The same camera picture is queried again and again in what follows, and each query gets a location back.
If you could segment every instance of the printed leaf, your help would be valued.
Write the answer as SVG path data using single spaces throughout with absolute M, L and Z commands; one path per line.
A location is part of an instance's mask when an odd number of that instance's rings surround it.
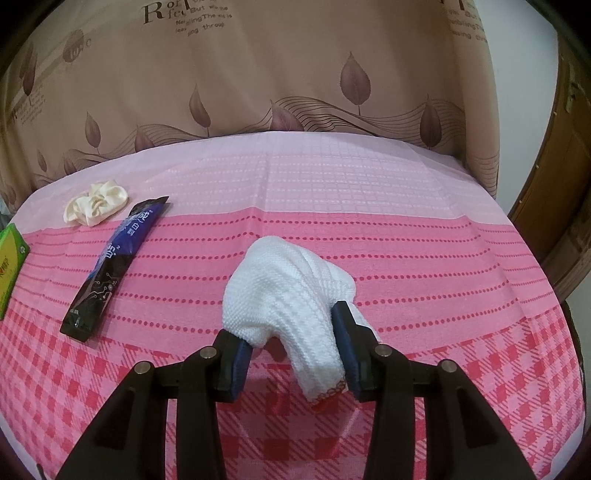
M 210 127 L 212 120 L 209 118 L 207 110 L 205 110 L 203 104 L 201 103 L 201 97 L 199 96 L 199 91 L 197 90 L 196 84 L 195 90 L 193 91 L 193 94 L 189 100 L 189 110 L 191 110 L 193 120 L 195 120 L 199 125 L 201 125 L 203 128 Z
M 441 121 L 437 109 L 427 96 L 425 110 L 421 117 L 420 135 L 423 143 L 429 148 L 435 147 L 441 141 Z
M 64 51 L 62 52 L 61 57 L 66 63 L 72 63 L 77 59 L 78 55 L 80 55 L 83 48 L 84 32 L 80 29 L 74 30 L 66 40 L 66 45 L 64 45 Z
M 6 185 L 6 193 L 8 194 L 8 203 L 14 203 L 17 201 L 17 194 L 10 185 Z
M 64 171 L 66 172 L 66 175 L 71 175 L 77 171 L 74 164 L 68 158 L 64 158 Z
M 271 102 L 271 127 L 275 132 L 303 132 L 304 126 L 289 110 Z
M 47 162 L 45 161 L 43 154 L 39 150 L 37 150 L 37 163 L 39 163 L 39 166 L 43 171 L 47 171 Z
M 22 78 L 25 76 L 25 73 L 27 72 L 27 69 L 29 68 L 29 63 L 31 62 L 31 57 L 33 56 L 33 42 L 29 43 L 29 46 L 27 48 L 27 52 L 25 53 L 25 57 L 22 60 L 21 63 L 21 69 L 18 72 L 18 77 L 22 80 Z
M 49 185 L 52 182 L 52 179 L 46 177 L 45 175 L 38 175 L 34 174 L 33 178 L 31 179 L 31 191 L 34 192 L 43 188 L 45 185 Z
M 96 123 L 95 119 L 90 116 L 90 113 L 86 112 L 86 125 L 84 126 L 84 132 L 86 134 L 86 141 L 95 148 L 99 148 L 100 145 L 100 128 L 99 124 Z
M 135 151 L 141 152 L 142 150 L 147 150 L 155 146 L 156 145 L 154 145 L 154 143 L 148 138 L 148 135 L 146 135 L 144 131 L 140 127 L 138 127 L 135 132 Z
M 33 85 L 35 83 L 35 69 L 37 68 L 37 51 L 34 50 L 31 56 L 31 61 L 27 67 L 27 71 L 22 78 L 22 89 L 26 96 L 29 96 L 33 91 Z
M 357 63 L 352 53 L 349 53 L 349 58 L 340 71 L 340 89 L 353 105 L 363 104 L 371 94 L 368 74 Z

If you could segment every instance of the white scrunchie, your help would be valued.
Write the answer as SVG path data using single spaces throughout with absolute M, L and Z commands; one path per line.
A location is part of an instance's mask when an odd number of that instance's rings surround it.
M 64 210 L 66 223 L 95 226 L 121 210 L 127 203 L 127 192 L 113 180 L 92 183 L 86 193 L 72 198 Z

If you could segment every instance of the white towel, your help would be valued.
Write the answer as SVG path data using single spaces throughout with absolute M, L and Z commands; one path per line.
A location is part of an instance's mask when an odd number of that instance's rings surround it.
M 86 193 L 72 198 L 64 210 L 66 223 L 78 222 L 95 226 L 121 210 L 127 202 L 127 192 L 113 180 L 92 183 Z
M 346 271 L 266 236 L 251 245 L 226 286 L 223 327 L 258 348 L 279 337 L 306 399 L 318 404 L 346 386 L 330 309 L 346 300 L 355 322 L 370 327 L 354 297 L 355 282 Z

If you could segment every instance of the black snack package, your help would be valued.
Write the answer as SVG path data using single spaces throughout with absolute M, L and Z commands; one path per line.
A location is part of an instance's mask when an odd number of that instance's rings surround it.
M 160 197 L 138 203 L 115 229 L 70 305 L 61 323 L 61 333 L 81 342 L 88 340 L 167 200 L 168 197 Z

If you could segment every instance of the mattress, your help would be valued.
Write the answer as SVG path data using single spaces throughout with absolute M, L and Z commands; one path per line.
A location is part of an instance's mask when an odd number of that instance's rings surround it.
M 171 207 L 100 331 L 82 344 L 59 333 L 61 320 L 129 207 L 94 228 L 61 217 L 72 196 L 109 179 L 132 204 L 168 195 Z M 19 455 L 48 478 L 136 362 L 178 362 L 213 342 L 225 284 L 265 235 L 349 272 L 356 305 L 385 343 L 416 361 L 460 364 L 539 478 L 553 475 L 557 456 L 564 463 L 582 433 L 579 367 L 556 297 L 500 207 L 451 157 L 355 134 L 186 142 L 58 180 L 14 222 L 31 253 L 0 323 L 0 413 Z M 166 474 L 174 479 L 174 404 L 169 413 Z M 359 479 L 372 418 L 373 404 L 350 393 L 314 412 L 270 342 L 254 352 L 238 402 L 218 408 L 228 477 Z M 424 478 L 420 403 L 415 465 Z

